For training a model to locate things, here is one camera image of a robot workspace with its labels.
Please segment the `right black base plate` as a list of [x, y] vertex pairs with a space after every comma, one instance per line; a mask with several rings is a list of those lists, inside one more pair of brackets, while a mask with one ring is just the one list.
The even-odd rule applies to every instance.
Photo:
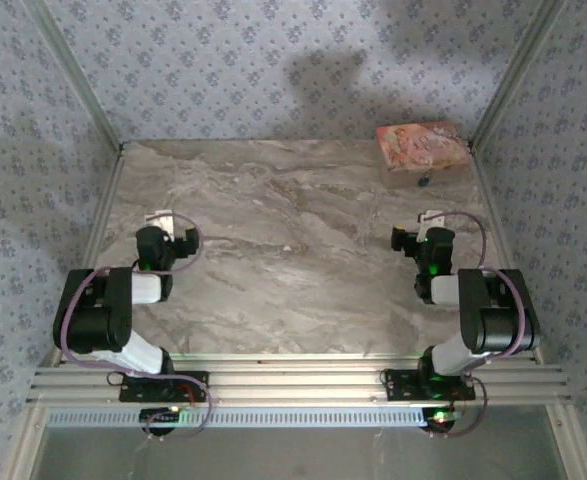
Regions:
[[473, 385], [461, 378], [426, 374], [418, 370], [385, 369], [380, 380], [388, 401], [475, 400]]

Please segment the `aluminium mounting rail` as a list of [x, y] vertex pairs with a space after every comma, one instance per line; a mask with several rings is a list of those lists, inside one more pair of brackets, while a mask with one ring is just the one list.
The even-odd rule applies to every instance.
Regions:
[[[176, 369], [203, 370], [220, 407], [374, 407], [385, 403], [385, 369], [417, 366], [414, 356], [391, 354], [185, 354]], [[531, 354], [475, 370], [492, 405], [555, 405], [571, 400], [566, 375]], [[43, 406], [112, 407], [119, 392], [106, 372], [63, 361], [37, 369], [27, 400]]]

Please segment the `right black controller board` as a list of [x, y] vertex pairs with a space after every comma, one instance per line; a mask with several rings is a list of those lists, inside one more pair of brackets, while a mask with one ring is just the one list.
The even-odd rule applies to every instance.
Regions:
[[429, 407], [422, 409], [425, 425], [421, 429], [427, 433], [448, 434], [462, 413], [453, 407]]

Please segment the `left black controller board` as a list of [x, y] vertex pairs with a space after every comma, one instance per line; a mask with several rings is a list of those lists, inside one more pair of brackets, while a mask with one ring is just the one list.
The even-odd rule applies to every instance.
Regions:
[[142, 425], [177, 424], [180, 421], [181, 410], [178, 407], [159, 407], [142, 409], [138, 421]]

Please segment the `black controller board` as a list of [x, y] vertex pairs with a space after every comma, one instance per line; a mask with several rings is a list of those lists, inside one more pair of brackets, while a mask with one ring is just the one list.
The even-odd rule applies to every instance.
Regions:
[[138, 421], [142, 425], [177, 424], [180, 421], [181, 410], [178, 407], [159, 407], [142, 409]]
[[453, 407], [429, 407], [422, 409], [425, 425], [421, 429], [427, 433], [448, 434], [462, 413]]

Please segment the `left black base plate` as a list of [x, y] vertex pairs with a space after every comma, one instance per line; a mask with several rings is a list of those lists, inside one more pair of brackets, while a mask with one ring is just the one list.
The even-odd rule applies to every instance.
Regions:
[[177, 372], [179, 379], [156, 379], [124, 376], [119, 384], [119, 401], [122, 403], [189, 404], [207, 401], [201, 385], [208, 385], [206, 371]]

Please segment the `aluminium frame post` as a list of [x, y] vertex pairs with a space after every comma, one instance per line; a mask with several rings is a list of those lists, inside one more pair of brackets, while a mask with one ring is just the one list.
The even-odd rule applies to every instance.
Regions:
[[536, 0], [536, 9], [470, 139], [474, 156], [485, 148], [567, 3], [568, 0]]
[[59, 27], [45, 0], [20, 0], [43, 38], [47, 48], [62, 69], [68, 84], [85, 108], [106, 145], [117, 155], [121, 151], [118, 135], [96, 97], [88, 77], [74, 55], [63, 30]]

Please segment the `aluminium table side rail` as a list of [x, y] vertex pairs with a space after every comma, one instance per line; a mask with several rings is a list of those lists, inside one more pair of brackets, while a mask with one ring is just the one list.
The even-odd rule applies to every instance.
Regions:
[[493, 196], [491, 185], [481, 162], [477, 158], [473, 158], [473, 172], [478, 185], [478, 190], [482, 197], [500, 265], [505, 268], [517, 268], [502, 224], [500, 212]]
[[97, 265], [111, 208], [124, 167], [123, 148], [124, 145], [121, 144], [114, 164], [109, 171], [104, 191], [97, 204], [97, 209], [94, 215], [94, 223], [88, 237], [82, 261], [80, 263], [81, 268], [94, 268]]

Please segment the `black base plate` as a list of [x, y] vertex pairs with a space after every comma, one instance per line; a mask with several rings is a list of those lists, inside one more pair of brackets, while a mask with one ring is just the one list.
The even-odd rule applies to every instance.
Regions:
[[124, 376], [119, 384], [119, 401], [122, 403], [189, 404], [207, 401], [201, 385], [208, 385], [206, 371], [177, 372], [179, 379], [156, 379]]
[[388, 401], [475, 400], [473, 385], [461, 378], [426, 374], [418, 370], [385, 369], [380, 380]]

